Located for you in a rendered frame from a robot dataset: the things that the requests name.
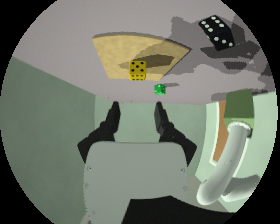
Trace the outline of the black die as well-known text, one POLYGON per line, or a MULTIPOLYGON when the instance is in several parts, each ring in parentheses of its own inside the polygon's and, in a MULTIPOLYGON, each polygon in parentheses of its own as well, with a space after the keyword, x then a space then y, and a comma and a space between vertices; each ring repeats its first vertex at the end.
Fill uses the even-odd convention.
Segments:
POLYGON ((216 51, 235 46, 230 27, 218 16, 210 16, 198 24, 208 36, 216 51))

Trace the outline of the green die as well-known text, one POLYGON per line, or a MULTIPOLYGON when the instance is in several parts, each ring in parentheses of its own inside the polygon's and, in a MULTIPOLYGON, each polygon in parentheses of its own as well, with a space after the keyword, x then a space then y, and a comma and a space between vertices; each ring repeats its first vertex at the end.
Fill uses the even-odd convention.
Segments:
POLYGON ((154 86, 154 93, 157 94, 157 95, 166 94, 165 86, 162 85, 162 84, 155 85, 155 86, 154 86))

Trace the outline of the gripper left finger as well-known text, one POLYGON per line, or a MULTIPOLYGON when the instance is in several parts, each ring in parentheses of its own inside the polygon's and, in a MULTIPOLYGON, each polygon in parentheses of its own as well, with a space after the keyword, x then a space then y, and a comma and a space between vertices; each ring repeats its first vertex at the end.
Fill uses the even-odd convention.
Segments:
POLYGON ((100 123, 100 127, 89 134, 88 137, 84 138, 77 145, 81 157, 86 164, 86 159, 88 151, 91 145, 99 141, 114 141, 114 133, 118 131, 119 121, 120 121, 120 107, 119 102, 114 101, 109 109, 106 120, 100 123), (110 112, 110 113, 109 113, 110 112), (112 136, 111 136, 112 135, 112 136))

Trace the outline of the yellow die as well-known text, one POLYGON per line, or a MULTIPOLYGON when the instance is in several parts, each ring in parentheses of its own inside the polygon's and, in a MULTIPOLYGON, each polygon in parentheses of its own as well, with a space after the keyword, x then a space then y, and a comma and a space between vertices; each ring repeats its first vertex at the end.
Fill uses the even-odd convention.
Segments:
POLYGON ((131 81, 144 81, 146 78, 146 61, 130 61, 129 77, 131 81))

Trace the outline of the tan mat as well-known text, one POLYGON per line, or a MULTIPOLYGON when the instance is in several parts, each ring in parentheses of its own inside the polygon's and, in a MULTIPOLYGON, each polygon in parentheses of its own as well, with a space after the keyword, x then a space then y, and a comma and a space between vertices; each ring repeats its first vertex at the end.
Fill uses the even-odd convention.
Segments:
POLYGON ((145 80, 159 81, 189 52, 176 43, 144 35, 103 35, 92 41, 109 79, 129 79, 129 62, 146 61, 145 80))

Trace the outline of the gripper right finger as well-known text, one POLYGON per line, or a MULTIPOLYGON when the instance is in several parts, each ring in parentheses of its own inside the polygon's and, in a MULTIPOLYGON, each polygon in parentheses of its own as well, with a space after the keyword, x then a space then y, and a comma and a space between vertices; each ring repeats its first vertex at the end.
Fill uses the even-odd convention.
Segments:
POLYGON ((196 144, 186 138, 183 133, 174 128, 174 124, 169 122, 166 110, 163 109, 160 101, 156 102, 154 118, 156 131, 160 134, 159 142, 174 142, 181 145, 186 156, 188 167, 197 149, 196 144))

